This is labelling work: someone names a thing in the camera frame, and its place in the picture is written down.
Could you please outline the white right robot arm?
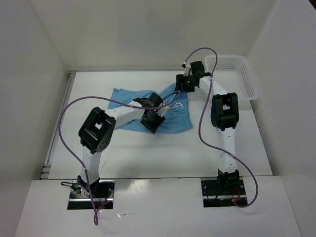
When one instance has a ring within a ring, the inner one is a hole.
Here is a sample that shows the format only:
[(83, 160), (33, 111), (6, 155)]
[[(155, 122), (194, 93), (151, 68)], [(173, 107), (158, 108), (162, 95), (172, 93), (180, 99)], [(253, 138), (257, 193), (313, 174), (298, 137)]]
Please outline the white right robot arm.
[(207, 93), (206, 103), (211, 103), (210, 121), (219, 137), (219, 158), (217, 190), (228, 194), (239, 183), (239, 170), (234, 158), (235, 131), (239, 122), (237, 94), (228, 92), (206, 72), (201, 61), (182, 64), (184, 72), (176, 76), (175, 90), (194, 92), (196, 88)]

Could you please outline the light blue shorts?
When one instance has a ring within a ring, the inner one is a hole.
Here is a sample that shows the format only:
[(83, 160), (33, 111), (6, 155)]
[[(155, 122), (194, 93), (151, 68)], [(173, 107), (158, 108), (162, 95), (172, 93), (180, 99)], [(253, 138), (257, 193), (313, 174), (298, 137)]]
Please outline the light blue shorts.
[[(176, 94), (173, 94), (168, 98), (165, 97), (174, 92), (174, 90), (175, 83), (166, 87), (162, 92), (153, 90), (132, 91), (114, 88), (110, 99), (128, 104), (135, 98), (148, 98), (154, 92), (163, 98), (165, 103), (169, 103), (176, 97)], [(114, 109), (120, 106), (121, 105), (119, 104), (109, 102), (108, 109)], [(177, 134), (190, 130), (193, 125), (190, 119), (186, 93), (181, 92), (181, 96), (169, 106), (170, 110), (164, 115), (165, 121), (159, 126), (156, 133)], [(141, 119), (131, 121), (121, 126), (120, 129), (145, 133), (150, 132), (140, 123), (140, 121)]]

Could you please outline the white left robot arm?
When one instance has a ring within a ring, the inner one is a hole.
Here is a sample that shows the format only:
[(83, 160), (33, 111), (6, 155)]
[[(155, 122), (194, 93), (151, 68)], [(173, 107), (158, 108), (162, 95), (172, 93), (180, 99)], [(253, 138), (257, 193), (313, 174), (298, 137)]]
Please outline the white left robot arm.
[(165, 121), (165, 111), (158, 109), (162, 105), (163, 99), (152, 93), (148, 98), (134, 99), (127, 106), (107, 110), (95, 107), (91, 110), (79, 130), (85, 168), (81, 170), (77, 182), (83, 194), (91, 198), (99, 192), (101, 154), (108, 147), (114, 130), (139, 119), (146, 131), (156, 133)]

